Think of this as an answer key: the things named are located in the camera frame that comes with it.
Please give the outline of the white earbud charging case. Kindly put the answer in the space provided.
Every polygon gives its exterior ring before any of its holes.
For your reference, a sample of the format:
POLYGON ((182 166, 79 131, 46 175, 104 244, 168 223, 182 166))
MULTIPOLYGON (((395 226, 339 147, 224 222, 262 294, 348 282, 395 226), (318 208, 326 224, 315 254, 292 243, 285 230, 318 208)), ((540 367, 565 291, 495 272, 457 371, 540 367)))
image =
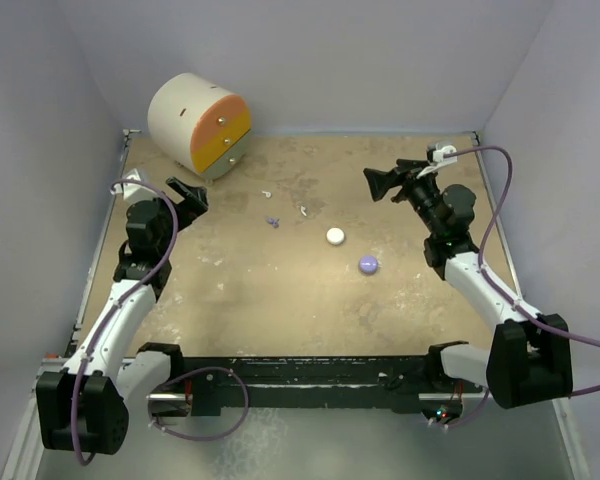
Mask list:
POLYGON ((345 241, 345 232, 338 227, 329 228, 325 234, 325 238, 330 245, 338 246, 345 241))

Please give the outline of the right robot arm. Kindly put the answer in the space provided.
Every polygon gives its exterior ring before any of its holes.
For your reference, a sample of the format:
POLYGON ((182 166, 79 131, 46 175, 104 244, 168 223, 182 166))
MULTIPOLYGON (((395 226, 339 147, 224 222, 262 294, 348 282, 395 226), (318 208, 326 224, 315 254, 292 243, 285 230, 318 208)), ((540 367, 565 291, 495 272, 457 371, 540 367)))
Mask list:
POLYGON ((470 235, 475 194, 460 184, 440 189, 424 161, 399 160, 389 171, 366 168, 363 175, 373 200, 396 189, 392 202, 410 203, 429 231, 424 241, 427 265, 493 331, 488 350, 466 342, 430 347, 426 383, 436 391, 447 391, 459 380, 469 381, 488 389, 505 409, 571 395, 567 323, 560 315, 545 315, 515 297, 481 257, 470 235))

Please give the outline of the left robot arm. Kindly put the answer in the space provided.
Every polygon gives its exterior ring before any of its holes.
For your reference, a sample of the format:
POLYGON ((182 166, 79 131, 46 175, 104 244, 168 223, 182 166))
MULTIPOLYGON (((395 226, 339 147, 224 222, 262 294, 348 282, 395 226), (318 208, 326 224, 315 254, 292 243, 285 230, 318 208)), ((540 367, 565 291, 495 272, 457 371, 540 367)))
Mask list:
POLYGON ((169 275, 177 234, 208 210, 207 191, 175 177, 167 185, 181 196, 174 202, 139 176, 116 181, 126 212, 127 239, 108 299, 84 342, 57 372, 41 374, 35 387, 42 443, 71 451, 86 466, 97 454, 119 451, 133 403, 154 386, 164 392, 186 378, 177 346, 150 347, 131 362, 130 344, 160 298, 169 275))

